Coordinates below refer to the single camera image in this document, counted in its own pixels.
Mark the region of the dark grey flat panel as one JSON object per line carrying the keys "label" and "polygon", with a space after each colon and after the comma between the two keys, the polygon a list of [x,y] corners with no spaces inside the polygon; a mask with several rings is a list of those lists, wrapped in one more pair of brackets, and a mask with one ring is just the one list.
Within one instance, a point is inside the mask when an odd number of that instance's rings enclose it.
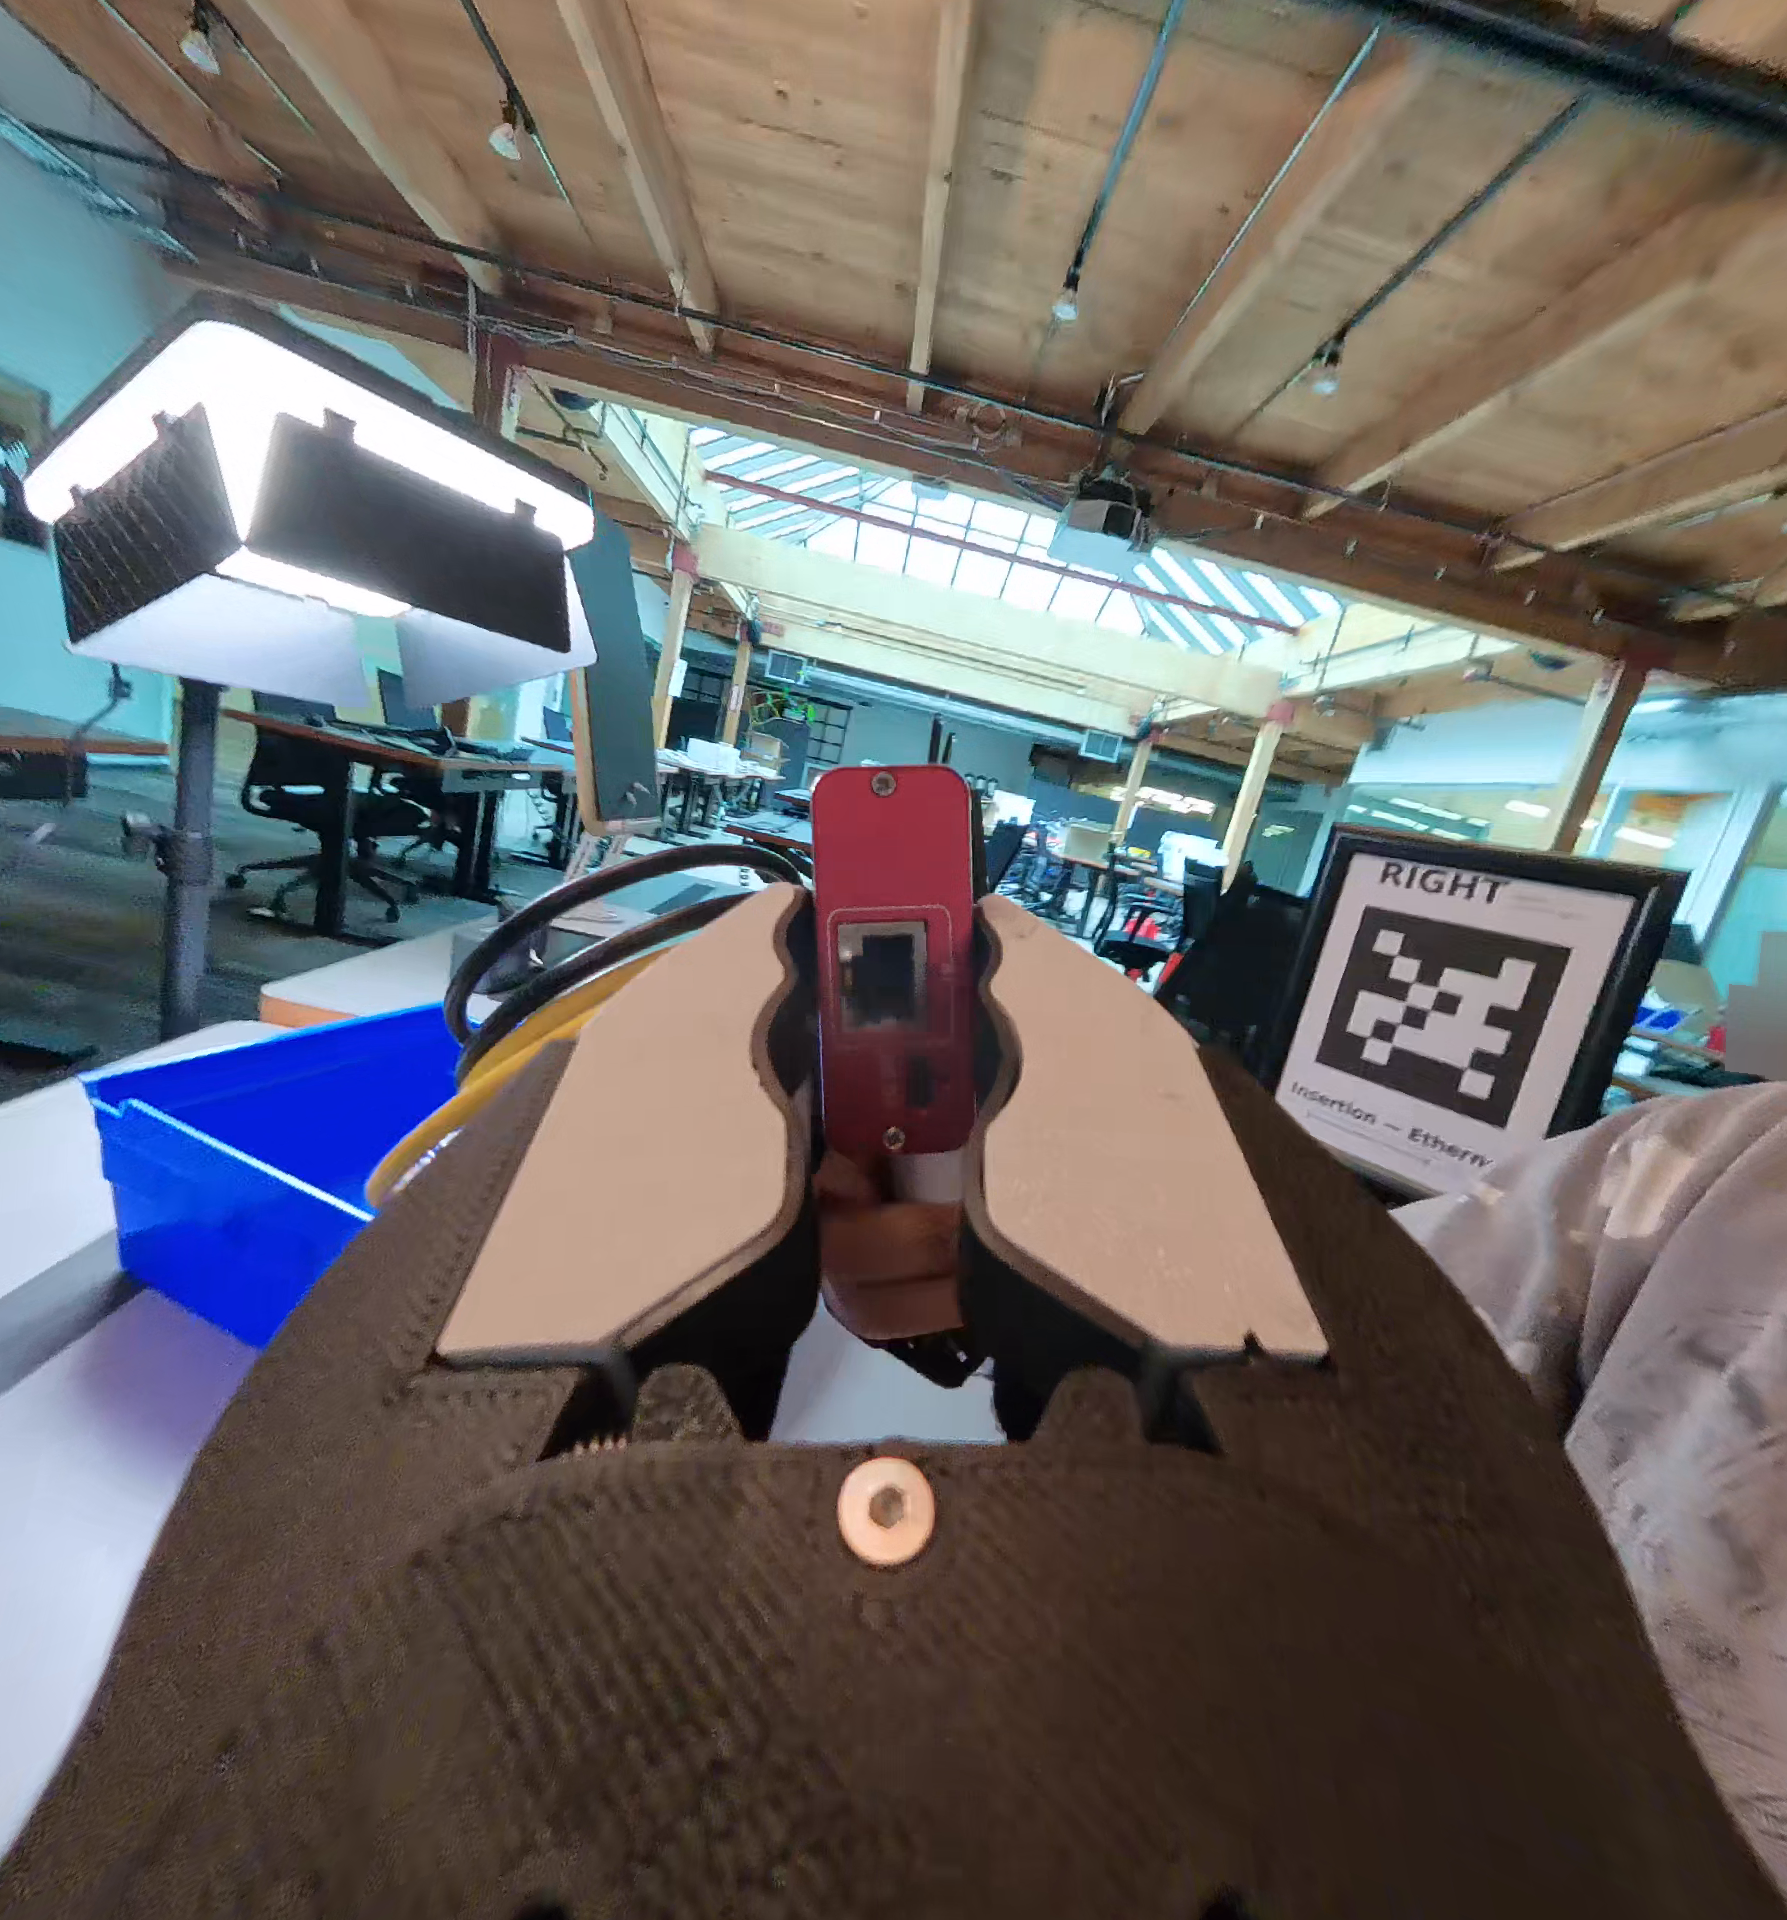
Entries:
{"label": "dark grey flat panel", "polygon": [[624,528],[592,510],[592,536],[570,549],[567,622],[575,786],[581,829],[606,835],[658,810],[654,674]]}

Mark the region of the black red office chair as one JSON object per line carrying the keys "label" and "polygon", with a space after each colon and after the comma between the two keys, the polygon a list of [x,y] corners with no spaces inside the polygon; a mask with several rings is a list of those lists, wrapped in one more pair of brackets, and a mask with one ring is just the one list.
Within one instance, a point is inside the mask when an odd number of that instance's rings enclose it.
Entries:
{"label": "black red office chair", "polygon": [[1266,1043],[1290,1002],[1297,949],[1310,898],[1266,887],[1249,865],[1231,884],[1224,872],[1186,879],[1182,897],[1118,884],[1093,943],[1098,958],[1151,993],[1198,1043],[1216,1043],[1259,1067]]}

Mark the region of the ceiling projector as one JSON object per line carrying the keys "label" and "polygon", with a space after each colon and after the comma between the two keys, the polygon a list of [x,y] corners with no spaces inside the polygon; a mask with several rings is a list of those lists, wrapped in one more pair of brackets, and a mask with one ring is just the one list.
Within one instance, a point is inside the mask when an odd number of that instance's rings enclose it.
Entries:
{"label": "ceiling projector", "polygon": [[1151,543],[1151,506],[1151,494],[1121,474],[1084,477],[1054,521],[1050,561],[1119,572]]}

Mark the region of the blue plastic bin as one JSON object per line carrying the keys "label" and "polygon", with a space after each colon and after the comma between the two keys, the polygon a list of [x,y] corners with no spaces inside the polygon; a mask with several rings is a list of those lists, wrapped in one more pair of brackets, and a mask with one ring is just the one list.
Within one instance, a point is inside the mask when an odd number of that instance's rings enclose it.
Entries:
{"label": "blue plastic bin", "polygon": [[79,1077],[119,1270],[265,1347],[375,1215],[366,1180],[454,1091],[439,1004]]}

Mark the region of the grey light stand pole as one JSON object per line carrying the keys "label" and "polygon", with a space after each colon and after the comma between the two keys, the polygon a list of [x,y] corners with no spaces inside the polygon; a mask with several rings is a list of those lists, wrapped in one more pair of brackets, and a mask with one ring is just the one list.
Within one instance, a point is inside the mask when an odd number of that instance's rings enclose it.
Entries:
{"label": "grey light stand pole", "polygon": [[210,889],[214,870],[214,773],[220,686],[179,678],[174,806],[160,832],[160,1038],[173,1041],[202,1024],[202,992],[210,960]]}

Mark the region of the person's right hand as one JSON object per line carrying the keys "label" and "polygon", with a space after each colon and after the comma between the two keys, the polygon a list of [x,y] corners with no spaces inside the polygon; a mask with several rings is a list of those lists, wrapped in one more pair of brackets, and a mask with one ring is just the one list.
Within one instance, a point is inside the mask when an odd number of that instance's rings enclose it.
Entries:
{"label": "person's right hand", "polygon": [[813,1177],[819,1289],[872,1346],[956,1332],[962,1205],[897,1201],[890,1159],[826,1147]]}

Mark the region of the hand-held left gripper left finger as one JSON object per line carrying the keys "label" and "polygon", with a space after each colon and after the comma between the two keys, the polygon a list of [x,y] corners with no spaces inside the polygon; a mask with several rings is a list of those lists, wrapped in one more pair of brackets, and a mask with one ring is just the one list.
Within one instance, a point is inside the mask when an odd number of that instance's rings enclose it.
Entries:
{"label": "hand-held left gripper left finger", "polygon": [[770,884],[581,1031],[474,1254],[445,1362],[618,1362],[752,1270],[811,1173],[811,894]]}

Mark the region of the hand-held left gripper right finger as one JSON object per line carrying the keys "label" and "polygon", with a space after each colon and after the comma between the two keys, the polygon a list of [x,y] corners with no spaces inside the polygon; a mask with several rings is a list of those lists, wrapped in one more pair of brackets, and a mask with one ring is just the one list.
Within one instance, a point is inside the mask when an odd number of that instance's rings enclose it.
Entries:
{"label": "hand-held left gripper right finger", "polygon": [[1132,1356],[1330,1351],[1189,1032],[1002,897],[978,900],[1001,1073],[972,1139],[969,1224]]}

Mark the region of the black framed marker sign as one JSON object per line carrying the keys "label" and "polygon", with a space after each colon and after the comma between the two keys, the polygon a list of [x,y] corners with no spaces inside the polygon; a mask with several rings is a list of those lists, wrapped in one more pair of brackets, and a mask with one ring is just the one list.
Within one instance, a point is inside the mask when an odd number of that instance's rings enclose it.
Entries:
{"label": "black framed marker sign", "polygon": [[1385,1193],[1472,1192],[1597,1120],[1686,882],[1339,827],[1258,1076]]}

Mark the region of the studio light panel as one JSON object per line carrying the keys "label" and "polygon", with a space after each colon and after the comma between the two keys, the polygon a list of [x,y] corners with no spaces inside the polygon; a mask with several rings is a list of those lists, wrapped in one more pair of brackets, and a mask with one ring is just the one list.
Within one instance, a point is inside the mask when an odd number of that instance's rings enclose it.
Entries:
{"label": "studio light panel", "polygon": [[383,622],[439,707],[595,662],[589,490],[274,310],[196,295],[22,477],[72,654],[355,706]]}

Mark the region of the red ethernet splitter box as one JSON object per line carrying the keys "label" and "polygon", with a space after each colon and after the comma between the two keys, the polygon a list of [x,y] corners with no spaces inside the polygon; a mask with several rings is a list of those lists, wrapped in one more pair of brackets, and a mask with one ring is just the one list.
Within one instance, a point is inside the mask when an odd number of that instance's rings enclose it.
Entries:
{"label": "red ethernet splitter box", "polygon": [[808,827],[826,1142],[954,1152],[976,1120],[972,794],[939,764],[834,770]]}

